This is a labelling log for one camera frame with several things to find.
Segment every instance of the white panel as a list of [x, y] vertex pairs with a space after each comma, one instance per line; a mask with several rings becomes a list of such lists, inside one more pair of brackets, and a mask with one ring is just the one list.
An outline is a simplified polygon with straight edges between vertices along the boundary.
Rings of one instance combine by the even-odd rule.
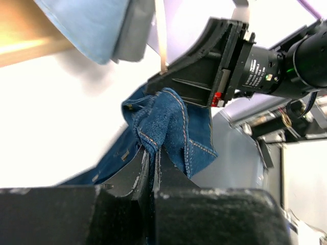
[[327, 230], [327, 141], [288, 144], [284, 149], [285, 208]]

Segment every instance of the blue jeans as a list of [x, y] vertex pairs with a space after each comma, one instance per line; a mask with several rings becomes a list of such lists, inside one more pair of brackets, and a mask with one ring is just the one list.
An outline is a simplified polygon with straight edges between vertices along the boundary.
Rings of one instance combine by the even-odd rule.
[[144, 91], [145, 85], [123, 102], [128, 128], [99, 164], [65, 185], [103, 183], [131, 161], [141, 145], [149, 152], [150, 167], [164, 145], [171, 161], [188, 178], [215, 160], [209, 108], [185, 105], [170, 88], [157, 95], [145, 95]]

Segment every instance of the label on lens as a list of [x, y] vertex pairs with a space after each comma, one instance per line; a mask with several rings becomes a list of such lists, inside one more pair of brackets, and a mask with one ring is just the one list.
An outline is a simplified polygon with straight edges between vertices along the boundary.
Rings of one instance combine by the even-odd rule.
[[266, 75], [266, 70], [267, 68], [264, 65], [260, 64], [257, 59], [252, 59], [249, 70], [249, 76], [243, 86], [258, 88], [261, 84], [261, 81]]

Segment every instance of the gray surface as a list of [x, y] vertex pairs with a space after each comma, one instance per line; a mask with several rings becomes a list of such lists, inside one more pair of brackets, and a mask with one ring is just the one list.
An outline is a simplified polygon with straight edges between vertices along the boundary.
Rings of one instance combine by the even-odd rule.
[[140, 61], [154, 13], [154, 0], [130, 0], [112, 60]]
[[219, 157], [192, 181], [200, 187], [265, 188], [256, 144], [243, 131], [231, 128], [223, 111], [213, 118], [213, 143]]

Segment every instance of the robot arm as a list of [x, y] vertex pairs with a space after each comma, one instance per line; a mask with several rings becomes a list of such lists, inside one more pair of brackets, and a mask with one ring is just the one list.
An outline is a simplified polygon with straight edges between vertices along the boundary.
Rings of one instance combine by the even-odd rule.
[[[297, 100], [327, 88], [326, 21], [304, 26], [269, 50], [255, 46], [254, 40], [247, 23], [212, 18], [167, 73], [148, 80], [147, 93], [171, 87], [186, 103], [224, 107], [240, 94]], [[235, 95], [236, 89], [241, 93]]]

